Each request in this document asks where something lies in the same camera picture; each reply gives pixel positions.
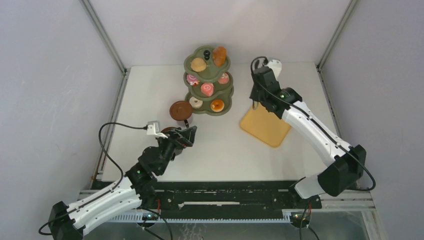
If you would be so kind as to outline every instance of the gray floor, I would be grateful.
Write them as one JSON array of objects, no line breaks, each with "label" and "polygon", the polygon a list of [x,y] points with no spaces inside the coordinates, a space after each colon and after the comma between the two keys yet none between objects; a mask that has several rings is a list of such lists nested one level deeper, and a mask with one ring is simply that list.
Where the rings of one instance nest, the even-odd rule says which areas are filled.
[{"label": "gray floor", "polygon": [[[360,212],[332,212],[312,214],[310,226],[321,240],[368,240]],[[286,223],[187,223],[171,224],[174,240],[298,240],[299,229]],[[165,224],[149,228],[165,240],[170,235]],[[303,229],[303,240],[315,236]],[[157,240],[136,223],[104,223],[85,240]]]}]

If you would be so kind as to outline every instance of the pink cake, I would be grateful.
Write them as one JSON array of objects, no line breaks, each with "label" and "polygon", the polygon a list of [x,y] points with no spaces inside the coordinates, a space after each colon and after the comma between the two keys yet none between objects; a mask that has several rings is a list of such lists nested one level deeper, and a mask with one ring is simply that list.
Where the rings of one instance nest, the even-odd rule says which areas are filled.
[{"label": "pink cake", "polygon": [[187,83],[191,86],[196,86],[199,84],[199,80],[195,76],[187,74]]},{"label": "pink cake", "polygon": [[220,84],[227,84],[228,81],[230,81],[230,77],[226,72],[222,74],[222,76],[219,78],[218,83]]},{"label": "pink cake", "polygon": [[212,83],[203,83],[200,90],[204,95],[210,97],[214,94],[214,85]]}]

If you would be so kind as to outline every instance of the green tray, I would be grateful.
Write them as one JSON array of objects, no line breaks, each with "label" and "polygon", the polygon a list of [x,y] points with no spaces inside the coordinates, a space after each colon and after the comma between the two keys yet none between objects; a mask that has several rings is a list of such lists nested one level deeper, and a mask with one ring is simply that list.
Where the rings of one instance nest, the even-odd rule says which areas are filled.
[{"label": "green tray", "polygon": [[[216,98],[216,99],[221,99],[225,104],[224,109],[222,111],[220,111],[220,112],[212,111],[211,102],[213,100],[215,100],[215,99],[213,99],[213,100],[209,100],[209,101],[203,101],[203,105],[200,108],[198,108],[198,109],[193,108],[193,113],[194,114],[208,114],[208,115],[211,115],[211,116],[224,115],[231,109],[231,105],[232,105],[231,96],[233,96],[233,93],[234,93],[234,87],[231,88],[231,91],[229,92],[229,94],[227,96],[224,94],[224,95],[220,95]],[[185,96],[185,100],[189,101],[191,97],[193,97],[193,95],[189,92]]]},{"label": "green tray", "polygon": [[[223,73],[226,73],[228,69],[230,68],[230,58],[226,56],[225,62],[221,67],[215,66],[214,58],[213,58],[213,51],[215,47],[213,46],[201,46],[197,48],[193,54],[188,56],[184,61],[184,69],[188,74],[191,74],[195,76],[200,82],[206,83],[206,84],[212,84],[223,75]],[[203,52],[205,50],[210,51],[210,58],[209,60],[205,60],[205,56],[203,55]],[[195,58],[202,58],[206,62],[206,69],[201,72],[195,72],[192,70],[191,64],[193,59]]]},{"label": "green tray", "polygon": [[201,84],[198,84],[196,86],[192,86],[190,85],[190,83],[187,82],[187,75],[188,73],[185,72],[184,73],[184,77],[183,77],[183,81],[185,83],[185,85],[188,87],[188,90],[190,90],[191,95],[193,95],[195,98],[202,100],[202,101],[209,101],[209,100],[214,100],[215,98],[217,98],[219,95],[222,94],[226,94],[228,93],[232,86],[233,86],[233,76],[227,72],[228,77],[229,77],[229,81],[226,84],[221,84],[219,82],[214,82],[213,83],[213,95],[212,96],[206,96],[202,90],[201,90]]}]

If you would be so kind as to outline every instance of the cutting board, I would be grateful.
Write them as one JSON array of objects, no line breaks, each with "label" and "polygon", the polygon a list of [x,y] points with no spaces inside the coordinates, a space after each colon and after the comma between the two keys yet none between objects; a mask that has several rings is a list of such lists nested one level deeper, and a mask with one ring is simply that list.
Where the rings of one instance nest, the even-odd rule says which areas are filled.
[{"label": "cutting board", "polygon": [[240,128],[270,147],[278,148],[292,126],[259,103],[255,110],[249,109],[240,121]]}]

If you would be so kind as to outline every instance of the white wall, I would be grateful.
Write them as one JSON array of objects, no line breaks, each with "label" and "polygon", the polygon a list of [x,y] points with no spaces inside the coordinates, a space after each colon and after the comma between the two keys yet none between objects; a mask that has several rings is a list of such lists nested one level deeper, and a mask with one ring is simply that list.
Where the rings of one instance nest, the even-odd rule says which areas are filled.
[{"label": "white wall", "polygon": [[233,63],[319,62],[349,0],[92,0],[126,67],[175,65],[202,45]]},{"label": "white wall", "polygon": [[422,239],[424,1],[361,1],[324,67],[343,136],[367,150],[388,239]]},{"label": "white wall", "polygon": [[0,43],[0,239],[51,239],[38,228],[89,183],[121,73],[77,0],[1,1]]}]

